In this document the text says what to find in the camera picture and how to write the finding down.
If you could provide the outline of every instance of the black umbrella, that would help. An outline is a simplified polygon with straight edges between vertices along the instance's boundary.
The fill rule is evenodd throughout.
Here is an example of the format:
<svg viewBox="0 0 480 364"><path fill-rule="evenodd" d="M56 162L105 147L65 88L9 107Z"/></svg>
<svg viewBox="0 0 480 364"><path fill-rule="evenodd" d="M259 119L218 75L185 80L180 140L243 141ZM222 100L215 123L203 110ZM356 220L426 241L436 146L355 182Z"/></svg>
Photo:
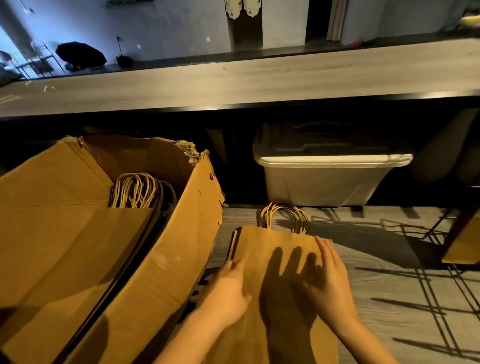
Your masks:
<svg viewBox="0 0 480 364"><path fill-rule="evenodd" d="M63 43L55 53L65 62L80 68L102 67L107 62L102 52L85 43Z"/></svg>

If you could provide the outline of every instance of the white plastic bin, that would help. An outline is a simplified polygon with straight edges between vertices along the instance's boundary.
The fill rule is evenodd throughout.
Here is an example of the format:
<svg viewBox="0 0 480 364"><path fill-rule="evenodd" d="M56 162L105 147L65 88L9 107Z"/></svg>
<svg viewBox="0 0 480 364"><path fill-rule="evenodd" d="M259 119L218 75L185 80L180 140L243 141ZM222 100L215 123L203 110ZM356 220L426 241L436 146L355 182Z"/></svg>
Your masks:
<svg viewBox="0 0 480 364"><path fill-rule="evenodd" d="M268 199L299 206L362 206L389 170L412 160L409 148L391 138L325 123L266 123L253 153L265 170Z"/></svg>

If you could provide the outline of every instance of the gray wood floor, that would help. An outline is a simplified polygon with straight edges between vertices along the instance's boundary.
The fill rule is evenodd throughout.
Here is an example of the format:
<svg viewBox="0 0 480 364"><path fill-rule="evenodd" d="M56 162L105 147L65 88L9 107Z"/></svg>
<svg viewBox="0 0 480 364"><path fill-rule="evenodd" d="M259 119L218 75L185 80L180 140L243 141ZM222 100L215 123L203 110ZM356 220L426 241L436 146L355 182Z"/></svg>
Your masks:
<svg viewBox="0 0 480 364"><path fill-rule="evenodd" d="M226 208L209 267L226 259L231 234L256 225L256 208ZM421 240L441 215L434 207L305 208L308 233L333 239L347 266L363 322L402 363L480 363L480 272L454 278L438 246ZM275 230L290 221L278 214ZM448 231L450 221L438 227ZM355 363L340 345L341 364Z"/></svg>

